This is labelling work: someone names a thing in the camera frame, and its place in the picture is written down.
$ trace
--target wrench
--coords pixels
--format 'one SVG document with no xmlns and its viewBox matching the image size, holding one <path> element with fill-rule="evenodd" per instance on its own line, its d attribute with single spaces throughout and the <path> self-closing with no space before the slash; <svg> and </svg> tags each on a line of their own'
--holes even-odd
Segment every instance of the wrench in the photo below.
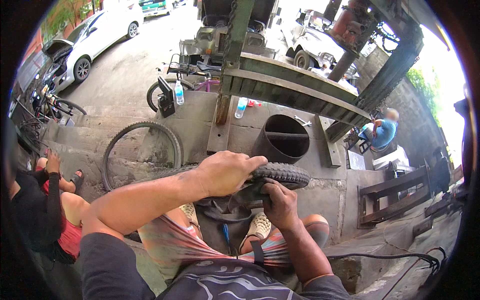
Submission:
<svg viewBox="0 0 480 300">
<path fill-rule="evenodd" d="M 310 121 L 305 122 L 304 120 L 300 119 L 298 116 L 294 116 L 294 118 L 302 121 L 303 122 L 302 126 L 311 126 L 312 125 L 312 122 L 310 122 Z"/>
</svg>

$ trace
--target black shirt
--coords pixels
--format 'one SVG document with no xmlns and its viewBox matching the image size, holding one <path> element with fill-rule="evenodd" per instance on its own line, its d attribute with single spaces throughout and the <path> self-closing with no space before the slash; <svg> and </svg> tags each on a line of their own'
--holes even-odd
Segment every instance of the black shirt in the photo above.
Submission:
<svg viewBox="0 0 480 300">
<path fill-rule="evenodd" d="M 49 194 L 40 187 L 47 181 Z M 19 171 L 15 178 L 20 190 L 12 198 L 13 213 L 25 242 L 37 252 L 49 251 L 60 238 L 61 204 L 58 173 Z"/>
<path fill-rule="evenodd" d="M 300 294 L 277 282 L 263 268 L 237 259 L 191 264 L 157 298 L 136 268 L 135 253 L 118 238 L 92 233 L 82 238 L 83 298 L 91 299 L 350 299 L 337 276 L 310 282 Z"/>
</svg>

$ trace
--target bicycle seat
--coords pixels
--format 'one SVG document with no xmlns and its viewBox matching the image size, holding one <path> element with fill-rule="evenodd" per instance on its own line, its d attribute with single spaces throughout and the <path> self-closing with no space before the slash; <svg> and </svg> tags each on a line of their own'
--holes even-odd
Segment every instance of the bicycle seat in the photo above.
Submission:
<svg viewBox="0 0 480 300">
<path fill-rule="evenodd" d="M 211 65 L 207 65 L 201 61 L 198 61 L 197 62 L 197 68 L 200 70 L 200 71 L 203 71 L 203 72 L 209 72 L 209 71 L 222 71 L 222 67 L 220 66 L 211 66 Z"/>
</svg>

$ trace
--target black sleeve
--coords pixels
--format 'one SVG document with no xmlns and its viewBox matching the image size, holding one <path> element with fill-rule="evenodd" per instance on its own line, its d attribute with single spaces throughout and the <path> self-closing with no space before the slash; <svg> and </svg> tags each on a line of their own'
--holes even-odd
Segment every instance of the black sleeve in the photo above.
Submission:
<svg viewBox="0 0 480 300">
<path fill-rule="evenodd" d="M 45 211 L 36 214 L 37 224 L 32 228 L 30 239 L 35 249 L 49 246 L 60 238 L 62 232 L 62 216 L 59 191 L 59 173 L 50 173 L 48 182 L 48 195 L 44 195 Z"/>
<path fill-rule="evenodd" d="M 345 300 L 351 299 L 337 276 L 323 276 L 307 284 L 299 293 L 310 300 Z"/>
<path fill-rule="evenodd" d="M 133 250 L 106 233 L 91 233 L 80 242 L 82 294 L 90 299 L 152 300 L 155 294 L 137 271 Z"/>
<path fill-rule="evenodd" d="M 39 171 L 28 171 L 27 174 L 35 178 L 39 186 L 42 186 L 48 180 L 48 173 L 45 172 L 45 168 Z"/>
</svg>

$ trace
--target black sandal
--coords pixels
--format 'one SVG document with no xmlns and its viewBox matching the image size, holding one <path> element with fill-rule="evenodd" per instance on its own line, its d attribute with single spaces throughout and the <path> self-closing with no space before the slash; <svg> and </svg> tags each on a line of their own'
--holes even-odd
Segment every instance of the black sandal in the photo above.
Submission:
<svg viewBox="0 0 480 300">
<path fill-rule="evenodd" d="M 77 174 L 74 173 L 73 176 L 72 176 L 72 179 L 70 179 L 70 181 L 73 182 L 73 184 L 75 185 L 75 194 L 76 195 L 78 195 L 78 190 L 82 186 L 82 183 L 84 182 L 84 177 L 85 177 L 82 169 L 78 169 L 75 172 L 78 172 L 78 171 L 80 171 L 82 173 L 82 176 L 78 176 Z"/>
</svg>

